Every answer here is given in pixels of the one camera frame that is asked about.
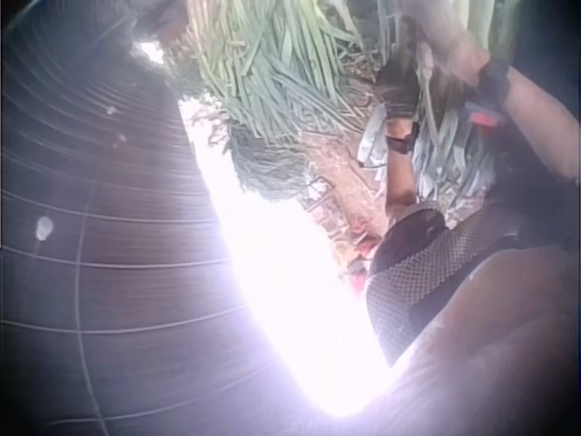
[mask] person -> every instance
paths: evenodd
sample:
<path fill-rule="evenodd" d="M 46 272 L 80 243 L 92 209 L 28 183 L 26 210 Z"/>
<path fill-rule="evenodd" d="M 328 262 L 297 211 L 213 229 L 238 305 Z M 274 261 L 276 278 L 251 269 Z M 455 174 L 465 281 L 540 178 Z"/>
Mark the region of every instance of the person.
<path fill-rule="evenodd" d="M 550 177 L 519 179 L 528 168 L 516 171 L 449 229 L 437 204 L 418 202 L 413 74 L 392 65 L 380 72 L 389 229 L 369 268 L 366 299 L 393 382 L 369 422 L 393 436 L 558 434 L 564 420 L 578 422 L 570 420 L 578 409 L 578 249 L 567 249 L 571 233 L 555 227 L 558 193 L 578 195 L 579 123 L 478 46 L 449 0 L 399 8 L 442 69 L 487 94 L 510 120 L 493 140 L 518 164 L 524 139 Z M 530 201 L 536 187 L 551 204 Z"/>

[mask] red object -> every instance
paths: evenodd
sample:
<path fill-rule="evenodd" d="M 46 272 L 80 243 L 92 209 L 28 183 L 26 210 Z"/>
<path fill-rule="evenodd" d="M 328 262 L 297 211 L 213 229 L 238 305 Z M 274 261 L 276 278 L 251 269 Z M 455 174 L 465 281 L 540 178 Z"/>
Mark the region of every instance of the red object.
<path fill-rule="evenodd" d="M 477 112 L 470 114 L 470 121 L 483 127 L 494 128 L 498 125 L 498 119 L 496 117 L 487 114 L 479 114 Z"/>
<path fill-rule="evenodd" d="M 350 274 L 349 282 L 355 291 L 355 296 L 360 297 L 365 291 L 365 281 L 367 280 L 367 273 L 365 271 L 355 272 Z"/>

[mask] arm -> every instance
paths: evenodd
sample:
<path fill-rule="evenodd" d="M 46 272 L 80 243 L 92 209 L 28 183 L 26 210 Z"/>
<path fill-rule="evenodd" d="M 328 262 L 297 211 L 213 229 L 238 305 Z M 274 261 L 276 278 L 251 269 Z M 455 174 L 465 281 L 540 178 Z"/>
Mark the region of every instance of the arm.
<path fill-rule="evenodd" d="M 467 38 L 450 58 L 451 71 L 477 86 L 478 72 L 489 60 L 490 53 Z M 510 69 L 508 81 L 507 114 L 551 172 L 579 184 L 579 123 L 575 117 L 515 68 Z"/>
<path fill-rule="evenodd" d="M 403 139 L 411 132 L 411 120 L 388 123 L 388 136 Z M 411 154 L 400 154 L 388 149 L 387 198 L 385 213 L 389 227 L 405 209 L 417 201 L 416 177 Z"/>
<path fill-rule="evenodd" d="M 435 55 L 452 74 L 478 85 L 490 53 L 478 46 L 449 0 L 400 0 L 399 10 L 419 23 Z M 508 74 L 507 114 L 554 174 L 579 183 L 579 123 L 557 99 L 516 69 Z"/>

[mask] dirt ground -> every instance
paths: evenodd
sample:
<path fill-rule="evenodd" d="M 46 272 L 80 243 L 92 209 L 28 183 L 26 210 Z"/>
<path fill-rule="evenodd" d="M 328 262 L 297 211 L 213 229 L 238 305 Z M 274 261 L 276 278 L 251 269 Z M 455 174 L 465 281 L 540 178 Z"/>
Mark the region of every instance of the dirt ground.
<path fill-rule="evenodd" d="M 369 234 L 383 236 L 387 229 L 385 195 L 377 197 L 380 186 L 374 181 L 373 173 L 357 165 L 360 137 L 355 134 L 337 138 L 305 134 L 302 140 L 308 147 L 316 174 L 335 187 L 349 223 L 356 225 L 364 221 Z"/>

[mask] hand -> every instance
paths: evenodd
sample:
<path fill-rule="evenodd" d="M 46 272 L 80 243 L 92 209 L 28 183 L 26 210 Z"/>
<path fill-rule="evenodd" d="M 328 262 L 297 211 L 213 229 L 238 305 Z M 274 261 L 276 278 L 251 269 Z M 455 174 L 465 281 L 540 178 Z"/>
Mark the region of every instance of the hand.
<path fill-rule="evenodd" d="M 439 65 L 464 82 L 478 85 L 490 53 L 478 46 L 449 0 L 399 0 L 398 10 L 419 25 Z"/>

